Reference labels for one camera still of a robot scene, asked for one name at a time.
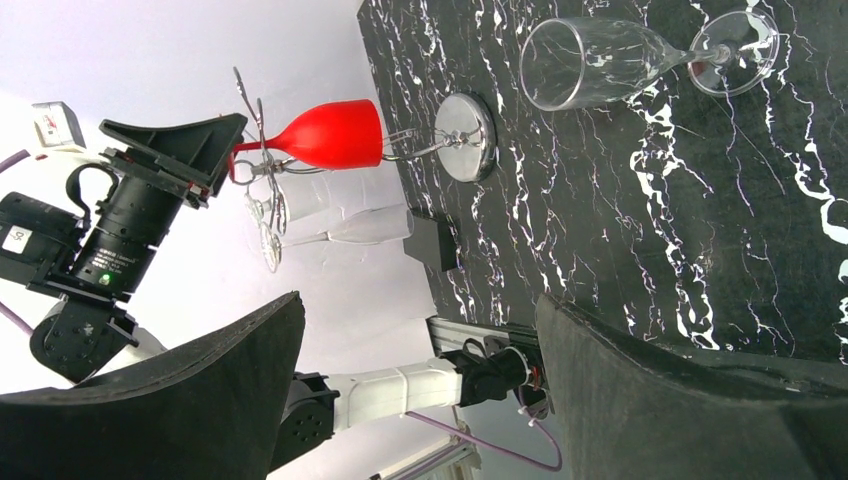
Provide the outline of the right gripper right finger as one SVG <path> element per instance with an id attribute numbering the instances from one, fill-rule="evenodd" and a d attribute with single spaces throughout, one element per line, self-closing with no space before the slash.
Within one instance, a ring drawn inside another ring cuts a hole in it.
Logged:
<path id="1" fill-rule="evenodd" d="M 843 479 L 847 370 L 666 348 L 541 295 L 535 319 L 575 479 Z"/>

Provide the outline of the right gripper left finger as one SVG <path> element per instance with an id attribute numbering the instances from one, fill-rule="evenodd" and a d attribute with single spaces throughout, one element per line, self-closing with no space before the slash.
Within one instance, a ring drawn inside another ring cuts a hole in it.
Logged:
<path id="1" fill-rule="evenodd" d="M 69 388 L 1 398 L 5 479 L 263 479 L 298 457 L 283 426 L 305 329 L 290 292 Z"/>

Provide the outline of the red wine glass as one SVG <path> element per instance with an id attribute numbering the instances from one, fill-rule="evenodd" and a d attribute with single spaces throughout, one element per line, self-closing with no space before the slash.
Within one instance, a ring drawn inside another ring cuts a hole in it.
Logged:
<path id="1" fill-rule="evenodd" d="M 261 147 L 280 150 L 317 168 L 346 170 L 376 167 L 383 158 L 380 117 L 369 99 L 325 103 L 295 118 L 265 142 L 241 143 L 228 158 L 235 179 L 235 155 Z"/>

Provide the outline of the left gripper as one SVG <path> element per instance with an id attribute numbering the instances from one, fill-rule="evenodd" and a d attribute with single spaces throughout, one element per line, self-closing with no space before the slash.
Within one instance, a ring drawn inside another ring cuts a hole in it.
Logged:
<path id="1" fill-rule="evenodd" d="M 66 195 L 83 211 L 83 229 L 90 232 L 69 275 L 96 296 L 135 293 L 181 207 L 206 207 L 219 194 L 247 123 L 239 113 L 156 128 L 103 120 L 100 131 L 126 148 L 105 150 L 107 163 L 84 164 L 66 180 Z M 82 200 L 86 169 L 112 181 L 95 209 Z"/>

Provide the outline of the clear champagne flute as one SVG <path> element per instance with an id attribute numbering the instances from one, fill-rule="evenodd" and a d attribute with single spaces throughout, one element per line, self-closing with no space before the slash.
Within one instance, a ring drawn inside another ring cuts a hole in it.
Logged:
<path id="1" fill-rule="evenodd" d="M 686 68 L 702 93 L 732 97 L 770 75 L 780 44 L 775 20 L 756 8 L 710 20 L 686 49 L 632 21 L 553 18 L 539 23 L 526 39 L 519 80 L 526 98 L 547 112 L 623 100 L 678 66 Z"/>

